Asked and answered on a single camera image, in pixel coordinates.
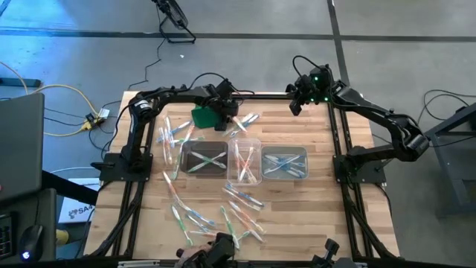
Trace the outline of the black floor fan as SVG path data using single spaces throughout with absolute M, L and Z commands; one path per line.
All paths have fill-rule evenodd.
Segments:
M 183 10 L 176 0 L 151 0 L 156 6 L 157 12 L 161 11 L 165 15 L 164 20 L 159 20 L 159 33 L 171 44 L 194 44 L 196 36 L 188 28 L 188 20 Z M 166 21 L 171 21 L 175 28 L 186 31 L 191 39 L 174 41 L 165 34 L 162 27 Z

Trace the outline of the black diagonal desk beam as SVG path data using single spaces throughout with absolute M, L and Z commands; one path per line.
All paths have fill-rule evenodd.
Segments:
M 52 188 L 59 195 L 88 205 L 95 205 L 98 192 L 84 185 L 75 184 L 55 174 L 42 171 L 42 189 Z

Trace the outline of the black floor bar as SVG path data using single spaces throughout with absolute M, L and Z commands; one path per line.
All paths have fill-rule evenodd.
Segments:
M 41 86 L 41 84 L 42 84 L 42 81 L 37 79 L 20 80 L 19 78 L 0 77 L 0 86 L 19 86 L 19 87 L 26 86 L 27 88 L 29 87 L 38 88 Z

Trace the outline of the blue toothbrush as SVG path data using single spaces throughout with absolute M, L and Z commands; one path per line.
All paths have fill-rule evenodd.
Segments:
M 303 179 L 306 176 L 306 172 L 304 171 L 305 165 L 300 162 L 287 163 L 274 171 L 269 171 L 269 169 L 281 165 L 283 161 L 265 159 L 265 163 L 266 165 L 263 168 L 263 175 L 269 179 Z
M 232 186 L 231 184 L 227 184 L 227 185 L 225 186 L 225 188 L 226 188 L 227 190 L 229 190 L 230 192 L 232 192 L 232 193 L 234 193 L 234 194 L 236 194 L 236 195 L 238 195 L 238 196 L 240 196 L 240 197 L 243 197 L 243 198 L 247 199 L 248 201 L 251 201 L 251 202 L 255 203 L 256 205 L 264 206 L 264 203 L 263 203 L 263 202 L 260 202 L 259 200 L 253 198 L 252 196 L 250 196 L 250 195 L 248 195 L 248 194 L 246 194 L 246 193 L 244 193 L 244 192 L 238 191 L 238 190 L 237 190 L 234 186 Z
M 208 227 L 206 227 L 205 225 L 203 225 L 202 223 L 200 223 L 200 222 L 199 222 L 196 218 L 194 218 L 192 215 L 186 214 L 186 218 L 189 219 L 194 225 L 198 226 L 202 232 L 206 232 L 206 233 L 209 232 Z
M 274 167 L 268 169 L 269 172 L 283 170 L 293 176 L 304 176 L 306 165 L 300 160 L 303 155 L 291 155 L 286 157 L 273 156 Z
M 235 130 L 233 130 L 230 134 L 230 137 L 236 136 L 239 132 L 245 132 L 246 129 L 253 124 L 260 116 L 258 114 L 254 114 L 249 117 L 247 120 L 241 122 L 240 125 L 237 126 Z
M 293 155 L 293 156 L 286 156 L 286 157 L 278 157 L 274 155 L 264 155 L 264 159 L 266 159 L 268 162 L 271 162 L 275 167 L 281 168 L 281 167 L 286 167 L 286 166 L 297 166 L 297 167 L 303 167 L 303 163 L 299 162 L 298 159 L 300 158 L 299 155 Z
M 275 156 L 267 156 L 266 158 L 270 162 L 275 163 L 276 165 L 293 165 L 293 166 L 297 166 L 297 167 L 300 167 L 300 168 L 306 167 L 306 165 L 303 162 L 298 162 L 298 161 L 287 162 L 285 159 L 275 157 Z
M 191 122 L 192 122 L 192 121 L 186 121 L 186 122 L 184 122 L 183 124 L 179 125 L 178 127 L 172 129 L 172 130 L 171 130 L 171 133 L 172 133 L 172 134 L 175 134 L 175 133 L 177 133 L 177 132 L 183 130 L 184 128 L 188 127 Z M 163 141 L 163 137 L 161 136 L 161 137 L 157 138 L 156 141 L 157 141 L 157 142 L 162 142 L 162 141 Z
M 211 219 L 208 219 L 206 217 L 204 217 L 202 214 L 200 214 L 199 212 L 197 212 L 196 210 L 190 208 L 189 206 L 185 205 L 182 201 L 178 201 L 177 202 L 178 205 L 183 208 L 187 214 L 189 214 L 190 216 L 192 217 L 195 217 L 199 220 L 201 220 L 202 222 L 206 223 L 207 225 L 209 226 L 212 226 L 212 227 L 216 227 L 216 223 L 211 220 Z

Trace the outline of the green cloth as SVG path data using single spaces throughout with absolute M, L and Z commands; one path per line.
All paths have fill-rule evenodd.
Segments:
M 191 116 L 199 129 L 214 128 L 220 122 L 219 114 L 207 106 L 196 106 L 191 110 Z

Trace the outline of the dark grey desk panel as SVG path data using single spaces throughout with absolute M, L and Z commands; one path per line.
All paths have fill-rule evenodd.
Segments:
M 42 187 L 45 96 L 0 101 L 0 202 Z

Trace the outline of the white printed cardboard box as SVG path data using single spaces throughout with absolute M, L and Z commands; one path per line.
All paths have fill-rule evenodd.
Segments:
M 84 223 L 90 219 L 94 209 L 93 205 L 65 197 L 59 213 L 59 223 Z

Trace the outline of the white sheet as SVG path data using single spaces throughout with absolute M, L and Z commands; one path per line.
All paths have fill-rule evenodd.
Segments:
M 70 178 L 69 181 L 86 187 L 100 187 L 100 180 L 98 178 Z

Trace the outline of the clear plastic bin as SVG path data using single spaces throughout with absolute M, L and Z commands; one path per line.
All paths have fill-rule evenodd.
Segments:
M 234 156 L 234 142 L 237 142 L 239 154 L 246 160 L 250 147 L 254 148 L 254 158 L 250 169 L 257 178 L 257 184 L 251 184 L 245 179 L 244 182 L 237 182 L 237 166 Z M 261 142 L 255 138 L 234 138 L 228 142 L 228 177 L 227 180 L 233 186 L 257 186 L 262 182 L 261 178 Z

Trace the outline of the black keyboard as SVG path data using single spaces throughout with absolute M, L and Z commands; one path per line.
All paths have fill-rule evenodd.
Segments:
M 15 225 L 16 214 L 14 212 L 0 214 L 0 260 L 15 255 Z

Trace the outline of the white wrapped toothbrush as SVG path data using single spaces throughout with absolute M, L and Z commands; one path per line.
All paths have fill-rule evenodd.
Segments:
M 169 148 L 173 147 L 173 141 L 172 141 L 172 133 L 171 133 L 171 125 L 170 125 L 170 118 L 166 116 L 164 118 L 164 140 L 167 142 L 167 145 Z

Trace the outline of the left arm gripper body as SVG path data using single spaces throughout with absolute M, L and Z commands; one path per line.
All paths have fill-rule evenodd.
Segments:
M 208 98 L 208 108 L 220 116 L 232 118 L 237 116 L 239 104 L 232 96 L 216 96 Z

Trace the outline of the dark side desk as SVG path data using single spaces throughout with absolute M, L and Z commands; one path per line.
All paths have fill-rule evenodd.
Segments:
M 0 214 L 16 214 L 15 255 L 0 260 L 0 267 L 17 264 L 33 264 L 56 259 L 56 191 L 47 189 L 21 197 L 12 202 L 0 204 Z M 42 225 L 42 257 L 36 262 L 22 262 L 19 257 L 19 241 L 23 231 L 32 225 Z

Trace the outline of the dark grey table stand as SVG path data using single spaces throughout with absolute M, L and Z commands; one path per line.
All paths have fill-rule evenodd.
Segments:
M 476 214 L 476 103 L 426 131 L 443 174 L 441 217 Z

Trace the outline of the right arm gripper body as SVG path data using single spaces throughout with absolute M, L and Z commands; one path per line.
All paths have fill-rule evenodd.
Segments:
M 292 99 L 290 106 L 303 106 L 309 100 L 312 91 L 312 78 L 309 76 L 299 77 L 294 84 L 288 84 L 286 95 Z

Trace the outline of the light grey plastic bin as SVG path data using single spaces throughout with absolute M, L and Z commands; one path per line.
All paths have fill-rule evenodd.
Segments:
M 309 165 L 308 165 L 308 154 L 307 150 L 304 147 L 299 146 L 265 146 L 261 150 L 261 159 L 262 159 L 262 167 L 261 167 L 261 176 L 266 180 L 303 180 L 303 179 L 269 179 L 268 177 L 263 175 L 263 168 L 265 167 L 265 159 L 264 155 L 274 155 L 280 157 L 286 157 L 291 155 L 303 155 L 300 159 L 305 165 L 306 168 L 304 171 L 306 172 L 306 176 L 303 179 L 306 179 L 309 176 Z

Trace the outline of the black computer mouse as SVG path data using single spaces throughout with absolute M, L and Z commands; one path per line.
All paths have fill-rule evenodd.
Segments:
M 19 241 L 19 257 L 22 262 L 36 262 L 42 257 L 43 226 L 36 224 L 27 227 Z

